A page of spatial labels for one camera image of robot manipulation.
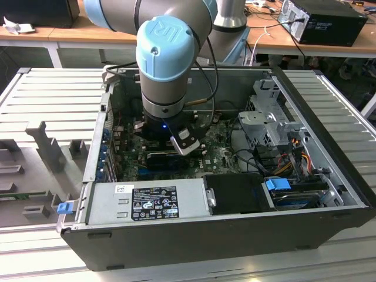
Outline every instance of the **black box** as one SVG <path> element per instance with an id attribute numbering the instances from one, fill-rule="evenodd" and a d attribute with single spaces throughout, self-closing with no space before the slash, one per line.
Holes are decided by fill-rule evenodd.
<path id="1" fill-rule="evenodd" d="M 71 28 L 80 13 L 77 0 L 0 0 L 0 22 Z"/>
<path id="2" fill-rule="evenodd" d="M 278 17 L 284 28 L 301 44 L 352 46 L 367 22 L 367 16 L 337 0 L 285 0 Z"/>

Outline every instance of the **robotic arm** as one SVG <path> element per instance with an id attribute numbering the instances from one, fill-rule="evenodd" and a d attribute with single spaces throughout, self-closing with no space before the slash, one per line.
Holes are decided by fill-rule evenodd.
<path id="1" fill-rule="evenodd" d="M 136 60 L 145 110 L 139 128 L 147 139 L 172 135 L 170 140 L 180 155 L 197 149 L 206 134 L 204 129 L 193 129 L 182 112 L 192 64 L 199 55 L 210 58 L 206 44 L 210 33 L 216 57 L 225 63 L 239 58 L 249 34 L 243 14 L 245 0 L 217 2 L 84 1 L 94 24 L 137 35 Z"/>

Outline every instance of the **light blue joint cap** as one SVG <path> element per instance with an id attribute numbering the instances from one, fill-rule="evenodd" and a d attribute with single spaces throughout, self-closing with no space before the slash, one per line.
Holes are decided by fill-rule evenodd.
<path id="1" fill-rule="evenodd" d="M 202 0 L 205 5 L 207 6 L 207 9 L 209 10 L 210 16 L 212 18 L 212 22 L 215 21 L 217 14 L 218 14 L 218 7 L 217 7 L 217 1 L 216 0 Z"/>
<path id="2" fill-rule="evenodd" d="M 83 0 L 83 5 L 86 14 L 93 24 L 100 26 L 101 28 L 111 29 L 106 21 L 105 15 L 103 14 L 100 0 Z"/>
<path id="3" fill-rule="evenodd" d="M 234 64 L 240 57 L 240 54 L 244 52 L 244 48 L 246 47 L 246 40 L 248 38 L 248 34 L 250 32 L 250 28 L 247 26 L 243 31 L 243 34 L 239 38 L 238 42 L 234 45 L 234 48 L 231 52 L 227 55 L 224 59 L 223 63 Z"/>
<path id="4" fill-rule="evenodd" d="M 137 33 L 136 60 L 149 79 L 170 82 L 182 76 L 192 65 L 194 37 L 182 20 L 157 16 L 144 22 Z"/>

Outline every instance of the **yellow wire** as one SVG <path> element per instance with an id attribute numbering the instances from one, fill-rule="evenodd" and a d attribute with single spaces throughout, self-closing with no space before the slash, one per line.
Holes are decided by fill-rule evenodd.
<path id="1" fill-rule="evenodd" d="M 306 159 L 306 161 L 307 161 L 307 171 L 308 171 L 308 173 L 311 173 L 310 170 L 308 169 L 309 166 L 310 166 L 310 160 L 309 160 L 308 156 L 307 155 L 301 155 L 301 156 Z"/>
<path id="2" fill-rule="evenodd" d="M 289 169 L 291 167 L 291 165 L 292 165 L 291 162 L 288 163 L 287 165 L 285 165 L 284 167 L 282 167 L 280 170 L 274 172 L 274 174 L 280 174 L 280 173 L 284 172 L 285 170 Z"/>

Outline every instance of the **psu label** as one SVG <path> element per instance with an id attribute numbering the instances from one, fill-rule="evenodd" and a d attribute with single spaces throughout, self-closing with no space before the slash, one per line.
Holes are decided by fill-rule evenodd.
<path id="1" fill-rule="evenodd" d="M 174 219 L 179 217 L 176 186 L 132 190 L 134 221 Z"/>

